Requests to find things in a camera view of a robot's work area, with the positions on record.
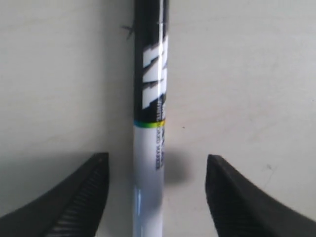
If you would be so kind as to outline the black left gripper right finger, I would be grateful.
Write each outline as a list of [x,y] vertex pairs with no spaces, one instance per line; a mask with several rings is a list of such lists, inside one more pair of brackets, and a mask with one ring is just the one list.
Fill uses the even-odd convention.
[[209,154],[206,200],[220,237],[314,237],[316,222],[268,195],[222,156]]

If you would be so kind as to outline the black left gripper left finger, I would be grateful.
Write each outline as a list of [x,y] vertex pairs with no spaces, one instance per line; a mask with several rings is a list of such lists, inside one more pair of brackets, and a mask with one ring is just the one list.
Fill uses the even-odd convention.
[[0,218],[2,237],[93,237],[109,193],[109,154],[93,154],[34,201]]

